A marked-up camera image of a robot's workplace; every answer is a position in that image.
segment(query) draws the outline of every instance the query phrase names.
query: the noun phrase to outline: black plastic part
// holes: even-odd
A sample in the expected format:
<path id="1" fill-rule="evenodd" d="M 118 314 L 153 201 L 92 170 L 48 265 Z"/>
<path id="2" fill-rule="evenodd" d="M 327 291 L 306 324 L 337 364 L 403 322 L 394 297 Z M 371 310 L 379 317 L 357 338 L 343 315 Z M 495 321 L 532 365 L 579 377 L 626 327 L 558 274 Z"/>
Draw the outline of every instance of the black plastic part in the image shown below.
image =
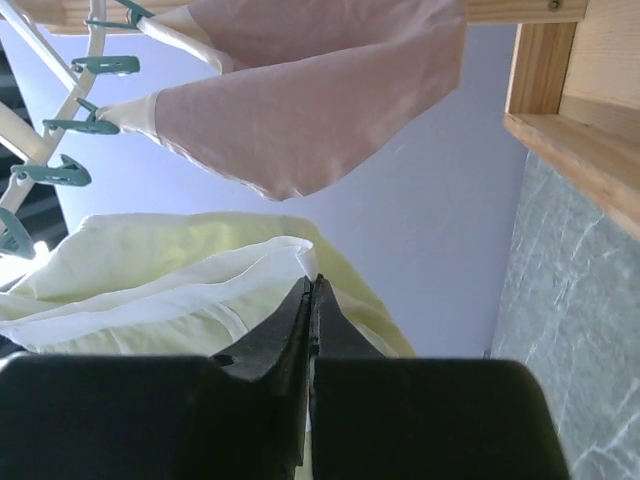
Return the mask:
<path id="1" fill-rule="evenodd" d="M 319 357 L 313 391 L 315 480 L 569 478 L 519 364 Z"/>
<path id="2" fill-rule="evenodd" d="M 0 479 L 292 480 L 307 395 L 315 480 L 569 478 L 525 367 L 384 358 L 319 277 L 211 358 L 0 360 Z"/>

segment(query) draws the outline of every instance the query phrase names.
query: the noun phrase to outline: pink cloth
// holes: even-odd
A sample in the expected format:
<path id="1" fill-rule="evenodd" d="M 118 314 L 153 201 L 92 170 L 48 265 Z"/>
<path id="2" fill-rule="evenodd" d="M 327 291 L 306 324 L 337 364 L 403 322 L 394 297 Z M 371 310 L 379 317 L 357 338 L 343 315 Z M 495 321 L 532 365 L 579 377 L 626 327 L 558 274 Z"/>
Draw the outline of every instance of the pink cloth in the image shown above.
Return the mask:
<path id="1" fill-rule="evenodd" d="M 276 200 L 352 171 L 459 82 L 464 0 L 198 0 L 233 72 L 161 91 L 167 148 Z"/>

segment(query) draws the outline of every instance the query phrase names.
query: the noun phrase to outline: clothespin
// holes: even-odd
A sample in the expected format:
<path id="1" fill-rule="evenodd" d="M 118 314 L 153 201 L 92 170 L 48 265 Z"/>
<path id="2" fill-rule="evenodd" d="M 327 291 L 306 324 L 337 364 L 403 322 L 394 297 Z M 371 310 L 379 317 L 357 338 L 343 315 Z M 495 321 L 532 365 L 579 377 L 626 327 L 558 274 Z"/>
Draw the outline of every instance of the clothespin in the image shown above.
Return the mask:
<path id="1" fill-rule="evenodd" d="M 98 107 L 87 102 L 84 98 L 76 98 L 76 102 L 80 106 L 89 111 L 86 120 L 44 120 L 42 123 L 45 127 L 55 130 L 62 128 L 63 130 L 74 130 L 81 133 L 92 133 L 101 135 L 116 135 L 120 133 L 120 127 L 106 120 L 97 120 L 96 111 Z"/>
<path id="2" fill-rule="evenodd" d="M 36 257 L 33 240 L 22 222 L 6 208 L 0 208 L 0 222 L 6 231 L 0 235 L 0 254 L 32 260 Z"/>
<path id="3" fill-rule="evenodd" d="M 105 28 L 123 28 L 126 30 L 138 30 L 138 22 L 142 18 L 151 18 L 154 16 L 149 10 L 142 8 L 131 0 L 116 0 L 116 2 L 129 8 L 127 12 L 128 23 L 102 22 L 99 20 L 85 20 L 87 25 L 96 25 Z"/>
<path id="4" fill-rule="evenodd" d="M 68 155 L 60 155 L 62 166 L 42 167 L 39 165 L 14 165 L 11 173 L 18 178 L 31 178 L 34 182 L 45 185 L 64 185 L 67 187 L 84 187 L 91 183 L 91 175 L 86 168 Z"/>
<path id="5" fill-rule="evenodd" d="M 73 70 L 82 73 L 86 68 L 94 75 L 113 73 L 115 75 L 131 75 L 140 71 L 140 61 L 133 56 L 82 57 L 71 61 Z"/>

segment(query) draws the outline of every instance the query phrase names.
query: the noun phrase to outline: wooden board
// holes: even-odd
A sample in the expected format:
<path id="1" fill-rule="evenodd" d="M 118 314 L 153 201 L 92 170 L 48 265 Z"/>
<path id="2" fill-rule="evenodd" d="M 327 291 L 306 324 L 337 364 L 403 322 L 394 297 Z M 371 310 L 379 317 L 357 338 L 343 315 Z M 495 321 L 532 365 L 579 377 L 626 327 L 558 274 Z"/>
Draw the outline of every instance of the wooden board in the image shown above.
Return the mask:
<path id="1" fill-rule="evenodd" d="M 640 240 L 640 143 L 561 115 L 505 115 L 516 138 Z"/>
<path id="2" fill-rule="evenodd" d="M 508 113 L 558 113 L 575 23 L 518 25 Z"/>
<path id="3" fill-rule="evenodd" d="M 590 1 L 559 112 L 640 141 L 640 0 Z"/>
<path id="4" fill-rule="evenodd" d="M 65 25 L 48 26 L 47 29 L 51 33 L 77 35 L 79 32 L 86 34 L 87 27 L 84 21 L 89 12 L 88 0 L 58 0 L 62 2 L 67 20 Z M 173 10 L 183 5 L 188 5 L 191 0 L 135 0 L 141 7 L 155 13 L 156 15 Z M 107 19 L 110 22 L 126 22 L 127 8 L 114 0 L 106 0 L 107 3 Z M 136 31 L 123 31 L 118 29 L 109 30 L 109 33 L 131 34 Z"/>
<path id="5" fill-rule="evenodd" d="M 36 23 L 56 24 L 66 22 L 66 15 L 60 0 L 14 0 Z"/>
<path id="6" fill-rule="evenodd" d="M 570 23 L 584 18 L 588 0 L 467 0 L 469 23 Z"/>

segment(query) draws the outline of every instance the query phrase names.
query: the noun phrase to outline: marble surface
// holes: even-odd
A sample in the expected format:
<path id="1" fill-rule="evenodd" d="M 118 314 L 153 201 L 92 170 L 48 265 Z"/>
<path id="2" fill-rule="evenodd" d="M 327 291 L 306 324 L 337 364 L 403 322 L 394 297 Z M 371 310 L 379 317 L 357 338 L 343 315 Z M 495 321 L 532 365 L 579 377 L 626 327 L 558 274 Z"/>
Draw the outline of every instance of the marble surface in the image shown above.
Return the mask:
<path id="1" fill-rule="evenodd" d="M 572 478 L 640 479 L 640 244 L 531 154 L 491 356 L 538 378 Z"/>

